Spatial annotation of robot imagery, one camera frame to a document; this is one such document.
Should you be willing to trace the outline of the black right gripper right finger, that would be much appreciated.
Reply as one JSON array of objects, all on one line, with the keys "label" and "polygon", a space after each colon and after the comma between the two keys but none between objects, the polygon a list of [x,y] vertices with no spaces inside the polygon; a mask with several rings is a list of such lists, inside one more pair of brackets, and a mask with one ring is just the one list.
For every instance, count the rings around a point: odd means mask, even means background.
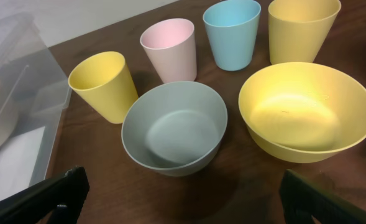
[{"label": "black right gripper right finger", "polygon": [[286,223],[366,223],[366,211],[287,169],[279,194]]}]

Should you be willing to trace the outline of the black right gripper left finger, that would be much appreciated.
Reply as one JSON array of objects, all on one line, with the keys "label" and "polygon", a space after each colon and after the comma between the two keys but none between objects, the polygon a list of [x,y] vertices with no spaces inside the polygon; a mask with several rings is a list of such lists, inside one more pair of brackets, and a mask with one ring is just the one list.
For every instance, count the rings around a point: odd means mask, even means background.
[{"label": "black right gripper left finger", "polygon": [[76,223],[88,192],[85,168],[74,167],[0,201],[0,223],[38,223],[48,213],[48,223]]}]

